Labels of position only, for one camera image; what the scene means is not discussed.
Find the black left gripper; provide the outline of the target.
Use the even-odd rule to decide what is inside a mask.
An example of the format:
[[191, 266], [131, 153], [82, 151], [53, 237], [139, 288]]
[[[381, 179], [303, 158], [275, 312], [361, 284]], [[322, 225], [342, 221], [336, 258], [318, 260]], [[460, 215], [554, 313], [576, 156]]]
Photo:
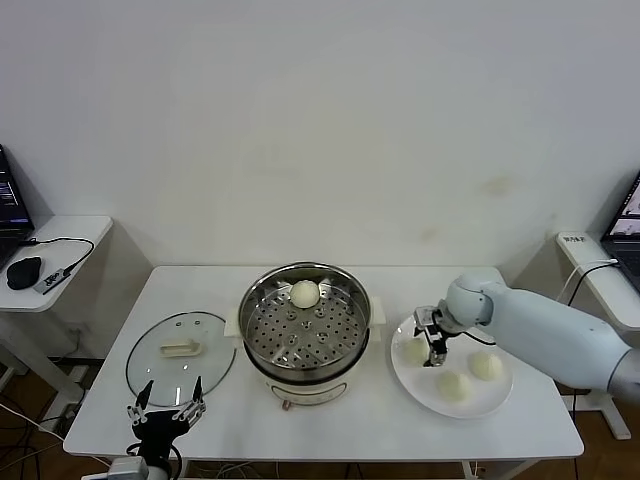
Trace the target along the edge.
[[181, 460], [182, 455], [174, 445], [175, 440], [186, 435], [206, 411], [202, 378], [197, 378], [192, 398], [182, 409], [145, 413], [153, 383], [153, 380], [149, 380], [137, 394], [134, 404], [127, 407], [131, 428], [137, 439], [130, 445], [130, 453], [136, 453], [146, 460], [168, 460], [173, 453]]

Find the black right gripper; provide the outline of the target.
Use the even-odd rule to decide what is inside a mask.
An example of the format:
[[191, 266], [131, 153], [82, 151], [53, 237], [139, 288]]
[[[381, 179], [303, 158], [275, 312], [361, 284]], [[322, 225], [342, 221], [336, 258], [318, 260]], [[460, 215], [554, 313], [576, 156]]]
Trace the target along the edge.
[[446, 360], [446, 342], [451, 334], [444, 329], [443, 320], [442, 311], [435, 310], [433, 306], [417, 307], [413, 312], [413, 337], [423, 336], [431, 341], [424, 367], [440, 367]]

